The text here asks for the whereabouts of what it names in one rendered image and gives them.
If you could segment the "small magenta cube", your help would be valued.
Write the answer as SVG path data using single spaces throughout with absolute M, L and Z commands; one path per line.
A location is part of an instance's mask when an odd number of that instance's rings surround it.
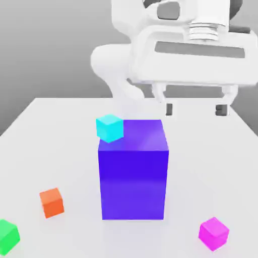
M 213 217 L 200 225 L 199 239 L 211 251 L 222 247 L 228 239 L 229 228 L 216 217 Z

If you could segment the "small cyan cube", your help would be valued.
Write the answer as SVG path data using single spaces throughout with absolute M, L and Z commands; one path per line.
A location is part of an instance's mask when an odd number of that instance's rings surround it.
M 96 119 L 96 132 L 97 137 L 101 140 L 111 143 L 116 140 L 123 138 L 124 128 L 123 128 L 123 119 L 108 114 L 103 117 Z

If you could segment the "large purple box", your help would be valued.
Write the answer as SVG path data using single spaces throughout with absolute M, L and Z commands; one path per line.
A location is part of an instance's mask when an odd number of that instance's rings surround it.
M 164 218 L 169 148 L 161 120 L 125 120 L 124 137 L 100 141 L 104 220 Z

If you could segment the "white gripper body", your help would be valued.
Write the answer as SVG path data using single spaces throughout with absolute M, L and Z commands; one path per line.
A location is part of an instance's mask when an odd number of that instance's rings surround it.
M 157 42 L 181 45 L 205 55 L 160 53 Z M 195 42 L 183 27 L 152 25 L 131 44 L 130 78 L 135 83 L 251 87 L 258 83 L 258 37 L 254 32 L 226 33 L 220 41 Z

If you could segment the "small green cube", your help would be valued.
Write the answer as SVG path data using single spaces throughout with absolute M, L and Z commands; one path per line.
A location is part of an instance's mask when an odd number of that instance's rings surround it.
M 4 219 L 0 220 L 0 255 L 6 255 L 18 242 L 18 227 Z

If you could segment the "small orange cube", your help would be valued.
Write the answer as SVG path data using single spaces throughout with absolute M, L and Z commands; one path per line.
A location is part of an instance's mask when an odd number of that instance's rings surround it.
M 64 212 L 63 199 L 58 188 L 43 191 L 39 195 L 46 218 L 50 218 Z

